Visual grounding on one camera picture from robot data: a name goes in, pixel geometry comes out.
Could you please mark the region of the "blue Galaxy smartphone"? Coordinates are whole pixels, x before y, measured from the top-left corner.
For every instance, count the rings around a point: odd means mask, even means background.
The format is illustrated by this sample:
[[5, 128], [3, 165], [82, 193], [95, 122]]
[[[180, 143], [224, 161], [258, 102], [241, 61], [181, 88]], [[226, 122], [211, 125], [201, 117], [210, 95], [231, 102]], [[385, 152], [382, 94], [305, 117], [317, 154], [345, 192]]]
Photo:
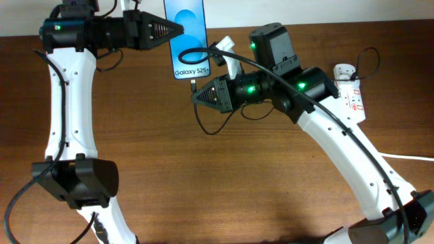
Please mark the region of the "blue Galaxy smartphone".
[[165, 17], [182, 25], [184, 33], [170, 41], [175, 79], [196, 79], [211, 73], [210, 61], [184, 64], [178, 57], [186, 49], [208, 47], [203, 0], [164, 0]]

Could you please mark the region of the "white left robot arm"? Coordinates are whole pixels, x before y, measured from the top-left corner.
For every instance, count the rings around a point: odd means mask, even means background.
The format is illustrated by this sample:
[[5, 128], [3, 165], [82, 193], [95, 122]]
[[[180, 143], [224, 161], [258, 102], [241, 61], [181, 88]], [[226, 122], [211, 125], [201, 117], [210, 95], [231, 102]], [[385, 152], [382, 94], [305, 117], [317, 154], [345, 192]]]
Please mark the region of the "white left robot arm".
[[87, 221], [100, 243], [137, 243], [120, 210], [119, 172], [98, 158], [92, 129], [92, 83], [98, 51], [150, 50], [184, 32], [182, 25], [120, 1], [120, 17], [99, 14], [97, 1], [63, 1], [40, 28], [51, 79], [50, 137], [34, 179]]

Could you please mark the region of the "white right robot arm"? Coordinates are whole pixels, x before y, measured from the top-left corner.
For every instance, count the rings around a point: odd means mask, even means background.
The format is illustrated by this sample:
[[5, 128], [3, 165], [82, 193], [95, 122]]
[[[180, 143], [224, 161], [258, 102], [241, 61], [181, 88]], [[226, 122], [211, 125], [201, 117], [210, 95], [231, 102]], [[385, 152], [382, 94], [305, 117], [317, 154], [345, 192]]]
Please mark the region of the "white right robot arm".
[[335, 82], [320, 68], [302, 68], [287, 29], [267, 24], [250, 33], [254, 58], [233, 52], [224, 39], [199, 52], [227, 65], [228, 73], [193, 88], [194, 105], [232, 115], [247, 104], [270, 100], [308, 133], [342, 174], [364, 219], [310, 243], [412, 243], [433, 223], [433, 192], [418, 192], [381, 156], [353, 116]]

